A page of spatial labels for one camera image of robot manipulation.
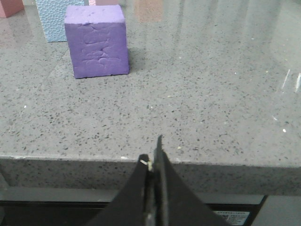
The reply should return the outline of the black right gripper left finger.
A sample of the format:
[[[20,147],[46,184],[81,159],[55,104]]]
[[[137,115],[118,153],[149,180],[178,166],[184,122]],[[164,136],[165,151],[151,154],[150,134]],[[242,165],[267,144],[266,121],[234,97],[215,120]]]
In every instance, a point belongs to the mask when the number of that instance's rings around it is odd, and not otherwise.
[[[148,160],[141,154],[130,178],[116,197],[87,226],[143,226],[144,196],[148,179]]]

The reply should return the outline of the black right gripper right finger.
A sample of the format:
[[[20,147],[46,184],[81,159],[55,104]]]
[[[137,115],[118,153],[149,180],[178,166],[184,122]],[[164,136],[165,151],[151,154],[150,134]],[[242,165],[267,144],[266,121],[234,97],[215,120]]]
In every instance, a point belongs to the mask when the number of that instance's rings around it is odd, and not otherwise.
[[[157,226],[228,226],[182,181],[175,172],[158,137],[154,151],[154,192]]]

